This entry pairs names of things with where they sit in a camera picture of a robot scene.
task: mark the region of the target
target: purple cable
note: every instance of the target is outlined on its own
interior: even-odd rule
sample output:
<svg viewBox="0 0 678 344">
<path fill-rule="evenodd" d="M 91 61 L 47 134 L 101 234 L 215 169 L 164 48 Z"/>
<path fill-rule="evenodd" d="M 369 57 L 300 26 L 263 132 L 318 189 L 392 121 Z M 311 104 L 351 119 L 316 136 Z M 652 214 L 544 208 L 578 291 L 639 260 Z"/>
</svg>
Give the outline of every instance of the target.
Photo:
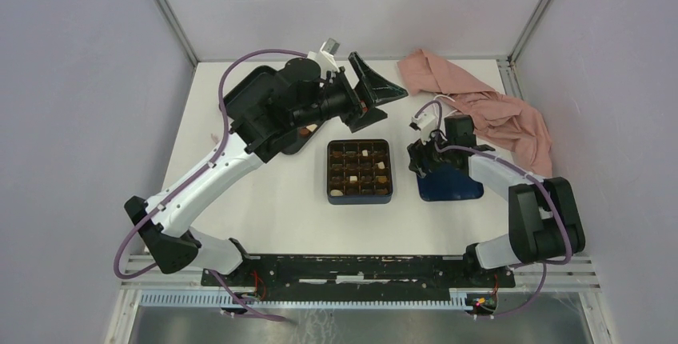
<svg viewBox="0 0 678 344">
<path fill-rule="evenodd" d="M 228 292 L 228 294 L 231 296 L 231 298 L 241 307 L 245 308 L 248 312 L 251 314 L 231 314 L 231 316 L 235 318 L 263 318 L 265 320 L 269 320 L 271 322 L 285 322 L 287 321 L 287 318 L 284 318 L 282 316 L 278 316 L 277 314 L 263 314 L 259 312 L 258 310 L 255 310 L 251 306 L 248 306 L 243 302 L 238 296 L 235 295 L 235 293 L 226 285 L 226 282 L 224 279 L 221 277 L 221 275 L 216 271 L 216 270 L 208 270 L 209 273 L 214 276 L 214 278 L 217 279 L 219 282 L 219 285 L 221 285 L 222 288 Z"/>
<path fill-rule="evenodd" d="M 437 100 L 435 100 L 435 99 L 434 99 L 434 100 L 431 100 L 430 102 L 427 102 L 426 104 L 424 104 L 424 106 L 422 106 L 422 107 L 414 114 L 414 117 L 415 117 L 415 118 L 418 118 L 419 115 L 421 114 L 421 112 L 424 112 L 424 110 L 425 110 L 426 108 L 432 106 L 433 104 L 435 104 L 435 105 L 438 106 L 438 126 L 436 127 L 436 129 L 439 130 L 439 129 L 441 128 L 441 126 L 443 125 L 443 105 L 441 104 L 441 102 L 439 102 L 439 101 L 437 101 Z"/>
<path fill-rule="evenodd" d="M 539 180 L 537 180 L 534 176 L 531 174 L 528 174 L 526 170 L 523 170 L 519 166 L 516 166 L 515 164 L 511 162 L 507 162 L 503 158 L 499 158 L 493 154 L 488 154 L 479 150 L 474 150 L 472 148 L 467 148 L 465 146 L 446 146 L 445 148 L 440 148 L 437 144 L 435 144 L 436 150 L 438 153 L 443 153 L 447 150 L 463 150 L 464 152 L 469 152 L 471 154 L 478 154 L 484 158 L 489 158 L 492 159 L 496 162 L 499 162 L 500 164 L 507 166 L 510 170 L 513 170 L 514 172 L 517 172 L 518 174 L 522 174 L 525 178 L 527 178 L 530 182 L 532 182 L 536 188 L 541 192 L 541 194 L 544 196 L 544 200 L 546 200 L 546 203 L 548 204 L 548 207 L 551 208 L 551 211 L 553 212 L 553 218 L 556 220 L 556 224 L 558 225 L 558 230 L 560 231 L 560 235 L 563 237 L 563 242 L 565 245 L 565 259 L 562 261 L 553 261 L 553 260 L 544 260 L 541 262 L 541 265 L 543 266 L 542 273 L 541 273 L 541 281 L 539 282 L 539 286 L 537 286 L 536 290 L 532 294 L 532 296 L 529 297 L 529 299 L 521 306 L 514 308 L 512 310 L 507 310 L 505 312 L 501 312 L 500 314 L 494 314 L 493 317 L 499 318 L 499 317 L 506 317 L 510 316 L 512 314 L 515 314 L 525 308 L 527 308 L 530 304 L 532 304 L 535 300 L 537 295 L 541 292 L 541 289 L 544 288 L 544 283 L 546 282 L 546 264 L 556 264 L 556 265 L 565 265 L 570 262 L 570 259 L 572 259 L 572 245 L 570 244 L 570 239 L 568 237 L 568 233 L 565 230 L 565 225 L 563 224 L 563 221 L 560 219 L 560 214 L 558 213 L 558 209 L 556 208 L 556 205 L 553 203 L 553 200 L 551 199 L 551 196 L 548 195 L 548 191 L 544 187 L 544 184 L 542 184 Z"/>
<path fill-rule="evenodd" d="M 214 152 L 214 155 L 212 158 L 209 159 L 209 162 L 214 163 L 217 161 L 219 156 L 221 155 L 221 152 L 224 151 L 226 148 L 226 143 L 228 142 L 229 139 L 229 117 L 226 114 L 226 107 L 224 105 L 224 82 L 226 81 L 226 77 L 231 73 L 231 71 L 238 66 L 238 64 L 244 62 L 245 60 L 249 58 L 253 58 L 255 56 L 258 56 L 260 54 L 291 54 L 293 56 L 298 56 L 298 57 L 305 57 L 306 54 L 303 54 L 301 52 L 297 52 L 294 50 L 279 50 L 279 49 L 268 49 L 268 50 L 257 50 L 254 51 L 250 54 L 246 54 L 245 56 L 239 58 L 233 64 L 231 64 L 224 74 L 221 76 L 221 81 L 219 82 L 219 109 L 221 110 L 221 118 L 224 121 L 224 134 L 223 137 L 221 138 L 221 142 L 219 143 L 219 147 L 217 148 L 216 152 Z M 201 166 L 198 170 L 196 170 L 192 175 L 189 176 L 183 183 L 179 184 L 177 188 L 175 188 L 172 192 L 170 192 L 166 198 L 162 199 L 160 201 L 160 204 L 163 206 L 167 206 L 167 203 L 172 201 L 173 198 L 175 198 L 178 194 L 180 194 L 187 186 L 189 186 L 192 182 L 194 182 L 197 178 L 200 177 L 200 175 L 204 174 L 207 170 L 209 169 L 209 166 L 205 164 L 204 166 Z M 139 270 L 137 272 L 134 272 L 132 274 L 123 274 L 120 271 L 120 260 L 122 259 L 122 254 L 125 251 L 125 248 L 127 247 L 128 244 L 130 244 L 130 241 L 134 237 L 135 234 L 148 222 L 153 216 L 158 214 L 158 208 L 153 208 L 144 218 L 142 218 L 135 226 L 132 228 L 132 230 L 125 236 L 125 238 L 122 240 L 122 243 L 118 247 L 118 251 L 115 253 L 115 258 L 113 262 L 113 272 L 115 275 L 122 279 L 122 280 L 130 280 L 132 278 L 136 278 L 137 276 L 141 276 L 142 274 L 145 274 L 149 270 L 152 270 L 158 264 L 151 264 L 147 266 L 146 268 Z"/>
<path fill-rule="evenodd" d="M 448 151 L 448 150 L 463 150 L 464 152 L 469 152 L 471 154 L 478 154 L 478 155 L 480 155 L 484 158 L 489 158 L 489 159 L 495 160 L 496 162 L 499 162 L 503 166 L 507 166 L 510 170 L 513 170 L 513 171 L 517 172 L 518 174 L 523 175 L 530 182 L 532 182 L 536 186 L 536 188 L 541 192 L 541 194 L 544 196 L 544 200 L 546 200 L 548 207 L 551 208 L 551 212 L 553 212 L 553 218 L 556 220 L 556 224 L 558 225 L 558 230 L 560 231 L 560 236 L 562 236 L 563 243 L 565 245 L 565 259 L 563 259 L 562 261 L 544 260 L 543 262 L 545 262 L 547 264 L 555 264 L 555 265 L 560 265 L 560 266 L 563 266 L 563 265 L 570 262 L 570 259 L 572 259 L 572 245 L 570 244 L 568 232 L 567 232 L 567 230 L 565 230 L 565 225 L 563 224 L 563 220 L 560 218 L 560 213 L 558 213 L 558 209 L 556 208 L 556 205 L 553 203 L 551 196 L 548 195 L 548 191 L 544 187 L 544 184 L 542 184 L 539 180 L 537 180 L 531 174 L 528 174 L 528 172 L 526 170 L 523 170 L 519 166 L 516 166 L 515 164 L 513 164 L 511 162 L 507 162 L 503 158 L 499 158 L 499 157 L 497 157 L 493 154 L 488 154 L 486 152 L 474 150 L 472 148 L 467 148 L 465 146 L 446 146 L 443 149 L 441 149 L 437 144 L 435 146 L 436 146 L 436 150 L 438 151 L 438 153 L 443 153 L 443 152 Z"/>
</svg>

